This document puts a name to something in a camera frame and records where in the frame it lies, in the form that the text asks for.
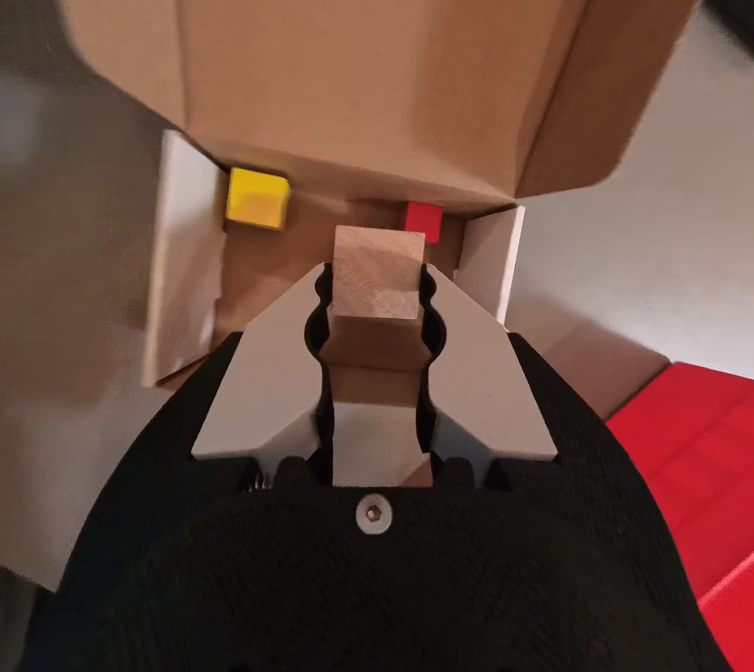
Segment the red cube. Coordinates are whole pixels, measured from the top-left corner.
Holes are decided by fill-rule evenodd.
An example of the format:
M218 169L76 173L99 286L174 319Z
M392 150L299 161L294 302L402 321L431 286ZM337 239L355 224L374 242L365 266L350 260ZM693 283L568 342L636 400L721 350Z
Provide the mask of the red cube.
M423 234L425 243L438 244L443 213L441 206L408 201L401 207L399 230Z

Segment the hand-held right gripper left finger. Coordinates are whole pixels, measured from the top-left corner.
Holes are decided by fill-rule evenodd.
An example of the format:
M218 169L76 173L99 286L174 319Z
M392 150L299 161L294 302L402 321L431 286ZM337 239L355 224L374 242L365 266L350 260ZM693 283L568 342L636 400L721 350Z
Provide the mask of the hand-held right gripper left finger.
M323 367L306 343L306 325L322 298L317 264L243 329L192 448L196 460L248 457L274 477L287 457L319 447L315 413Z

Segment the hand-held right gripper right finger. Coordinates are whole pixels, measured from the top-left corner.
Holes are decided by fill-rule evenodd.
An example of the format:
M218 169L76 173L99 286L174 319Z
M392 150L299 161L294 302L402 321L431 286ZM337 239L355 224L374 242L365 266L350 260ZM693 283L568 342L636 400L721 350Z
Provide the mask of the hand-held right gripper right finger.
M419 281L421 369L416 433L437 479L466 460L482 487L496 460L552 461L558 450L505 327L432 264Z

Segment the white cardboard box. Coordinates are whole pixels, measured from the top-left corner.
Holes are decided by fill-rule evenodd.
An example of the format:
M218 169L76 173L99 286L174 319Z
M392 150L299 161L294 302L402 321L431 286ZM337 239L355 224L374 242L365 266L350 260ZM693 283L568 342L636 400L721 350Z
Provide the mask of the white cardboard box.
M168 120L143 381L201 361L317 264L306 343L323 367L312 453L333 480L329 338L338 225L444 209L432 264L502 324L516 202L619 164L700 0L63 0L87 64ZM280 231L228 221L233 167L285 177Z

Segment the red tray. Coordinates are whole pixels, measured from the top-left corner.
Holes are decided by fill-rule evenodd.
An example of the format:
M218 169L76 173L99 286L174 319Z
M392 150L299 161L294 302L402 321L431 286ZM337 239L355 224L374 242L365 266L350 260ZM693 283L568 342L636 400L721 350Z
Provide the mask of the red tray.
M703 617L753 670L753 382L667 367L609 420L665 518Z

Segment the yellow cube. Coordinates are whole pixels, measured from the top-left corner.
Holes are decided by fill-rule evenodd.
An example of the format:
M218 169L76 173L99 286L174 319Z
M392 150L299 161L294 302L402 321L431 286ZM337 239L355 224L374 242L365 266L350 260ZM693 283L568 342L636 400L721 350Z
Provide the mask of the yellow cube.
M228 221L280 231L284 228L291 187L285 177L233 167L225 204Z

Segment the plain wooden cube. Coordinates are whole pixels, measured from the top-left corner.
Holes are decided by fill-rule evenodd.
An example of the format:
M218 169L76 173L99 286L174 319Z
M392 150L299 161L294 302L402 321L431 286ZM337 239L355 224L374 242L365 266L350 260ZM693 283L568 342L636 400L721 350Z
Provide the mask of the plain wooden cube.
M330 364L417 372L428 360L419 303L423 233L338 225L333 247Z

